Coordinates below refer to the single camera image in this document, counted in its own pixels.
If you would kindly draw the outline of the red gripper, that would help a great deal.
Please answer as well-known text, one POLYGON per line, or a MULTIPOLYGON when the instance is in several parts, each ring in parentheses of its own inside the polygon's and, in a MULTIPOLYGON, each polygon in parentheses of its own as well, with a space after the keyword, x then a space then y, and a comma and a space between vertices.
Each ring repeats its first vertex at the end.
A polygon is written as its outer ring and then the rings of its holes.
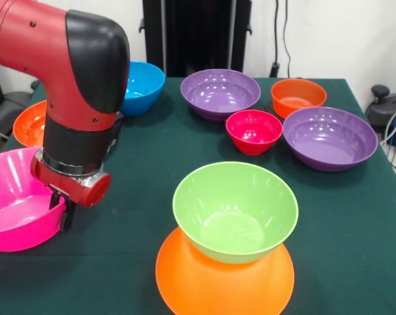
POLYGON ((69 176, 53 171, 36 156, 31 160, 30 172, 39 182, 52 190, 49 210, 65 204, 66 209, 60 222, 61 230, 71 228, 76 204, 85 208, 96 205, 106 195, 111 184, 111 175, 102 170, 89 176, 69 176))

